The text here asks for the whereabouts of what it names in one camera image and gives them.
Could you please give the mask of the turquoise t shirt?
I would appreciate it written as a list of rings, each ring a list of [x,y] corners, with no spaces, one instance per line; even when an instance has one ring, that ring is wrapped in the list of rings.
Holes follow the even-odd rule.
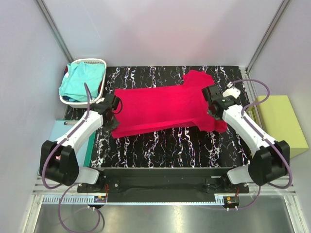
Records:
[[[88,86],[92,98],[99,95],[99,87],[103,82],[106,71],[104,64],[88,64],[85,62],[69,63],[68,73],[64,76],[59,87],[60,96],[68,96],[79,102],[86,102],[85,83]]]

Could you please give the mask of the pink t shirt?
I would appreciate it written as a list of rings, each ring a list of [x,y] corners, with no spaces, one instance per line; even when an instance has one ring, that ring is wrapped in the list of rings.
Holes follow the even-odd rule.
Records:
[[[227,124],[207,113],[202,93],[203,88],[214,85],[212,76],[191,70],[183,80],[181,85],[116,89],[123,106],[118,108],[120,124],[112,132],[113,138],[194,126],[205,132],[225,132]]]

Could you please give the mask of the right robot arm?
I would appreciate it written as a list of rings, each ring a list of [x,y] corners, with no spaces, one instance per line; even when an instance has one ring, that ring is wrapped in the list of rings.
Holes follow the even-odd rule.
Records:
[[[221,179],[221,188],[232,192],[241,183],[255,183],[258,186],[269,184],[275,188],[279,185],[273,181],[288,175],[289,180],[284,189],[290,187],[293,175],[290,169],[290,146],[286,141],[277,141],[266,133],[246,113],[245,107],[238,104],[240,90],[229,84],[225,92],[216,85],[202,89],[208,103],[208,114],[216,120],[223,120],[243,139],[252,153],[251,163],[230,169]]]

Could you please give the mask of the light blue clipboard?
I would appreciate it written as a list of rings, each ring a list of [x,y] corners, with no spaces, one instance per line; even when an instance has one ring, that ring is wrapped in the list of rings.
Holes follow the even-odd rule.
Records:
[[[56,139],[67,133],[78,121],[77,120],[56,120],[49,136],[49,141]],[[87,142],[85,142],[76,153],[76,158],[79,166],[84,166],[87,150]]]

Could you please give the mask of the yellow green drawer box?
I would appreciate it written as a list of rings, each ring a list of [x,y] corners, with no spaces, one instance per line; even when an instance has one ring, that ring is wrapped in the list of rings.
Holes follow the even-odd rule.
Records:
[[[246,112],[270,136],[289,144],[291,158],[309,150],[288,96],[270,95],[268,100]]]

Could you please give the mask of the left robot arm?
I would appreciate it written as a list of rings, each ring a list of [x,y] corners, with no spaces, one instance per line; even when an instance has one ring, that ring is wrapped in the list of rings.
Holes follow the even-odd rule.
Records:
[[[42,144],[39,175],[45,188],[56,189],[62,185],[82,183],[94,192],[104,189],[103,173],[95,168],[79,166],[76,155],[99,128],[108,132],[116,129],[120,124],[116,114],[122,109],[122,100],[113,94],[107,94],[101,101],[88,103],[83,117],[66,134]]]

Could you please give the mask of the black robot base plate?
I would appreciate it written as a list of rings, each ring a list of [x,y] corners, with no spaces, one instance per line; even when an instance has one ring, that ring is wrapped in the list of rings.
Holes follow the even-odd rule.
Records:
[[[246,182],[231,185],[228,168],[103,168],[109,204],[221,203],[215,195],[248,194]]]

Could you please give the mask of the white laundry basket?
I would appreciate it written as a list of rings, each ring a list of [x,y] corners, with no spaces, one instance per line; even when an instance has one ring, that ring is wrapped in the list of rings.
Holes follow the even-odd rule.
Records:
[[[80,62],[85,62],[88,64],[104,64],[105,68],[107,70],[106,62],[102,59],[97,59],[97,58],[78,59],[78,60],[73,61],[72,63],[80,63]],[[102,98],[102,95],[104,92],[105,77],[106,77],[106,71],[104,73],[103,82],[102,82],[102,84],[100,84],[100,87],[99,87],[99,95],[96,98],[91,97],[91,100],[90,100],[91,103],[97,102]],[[61,102],[63,102],[64,104],[67,104],[68,106],[73,107],[73,108],[83,109],[83,108],[86,108],[86,106],[87,106],[87,101],[86,102],[67,102],[67,101],[64,101],[62,99],[62,96],[60,96],[60,95],[59,95],[59,98],[60,98]]]

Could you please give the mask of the blue t shirt in basket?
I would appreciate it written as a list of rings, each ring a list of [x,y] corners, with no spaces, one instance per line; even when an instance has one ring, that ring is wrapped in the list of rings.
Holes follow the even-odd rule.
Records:
[[[70,98],[68,96],[62,96],[62,99],[67,102],[79,102],[78,100]]]

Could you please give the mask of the green cutting mat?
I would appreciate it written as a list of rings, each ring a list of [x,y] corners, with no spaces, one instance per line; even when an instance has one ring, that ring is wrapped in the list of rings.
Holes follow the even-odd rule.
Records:
[[[92,157],[95,137],[96,137],[96,132],[94,132],[88,139],[86,155],[85,155],[85,160],[83,164],[84,167],[89,167],[91,164],[91,157]]]

